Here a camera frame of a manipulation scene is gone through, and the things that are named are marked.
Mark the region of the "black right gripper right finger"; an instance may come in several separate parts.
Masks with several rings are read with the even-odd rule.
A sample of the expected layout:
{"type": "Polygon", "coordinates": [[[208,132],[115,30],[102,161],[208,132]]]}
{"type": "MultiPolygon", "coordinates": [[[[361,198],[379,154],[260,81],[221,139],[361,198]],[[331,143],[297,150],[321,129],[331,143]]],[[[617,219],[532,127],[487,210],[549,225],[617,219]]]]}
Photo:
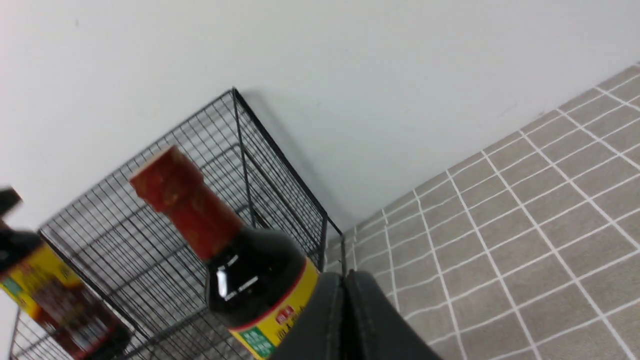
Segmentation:
{"type": "Polygon", "coordinates": [[[374,276],[345,277],[346,360],[439,360],[382,292],[374,276]]]}

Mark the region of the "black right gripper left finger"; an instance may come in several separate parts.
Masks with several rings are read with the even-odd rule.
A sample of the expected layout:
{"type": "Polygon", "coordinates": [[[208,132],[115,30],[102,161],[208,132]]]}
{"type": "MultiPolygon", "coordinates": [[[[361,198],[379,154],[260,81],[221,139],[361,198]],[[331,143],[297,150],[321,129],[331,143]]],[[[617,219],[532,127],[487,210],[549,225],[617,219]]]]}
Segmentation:
{"type": "Polygon", "coordinates": [[[321,273],[306,308],[271,360],[342,360],[345,288],[337,273],[321,273]]]}

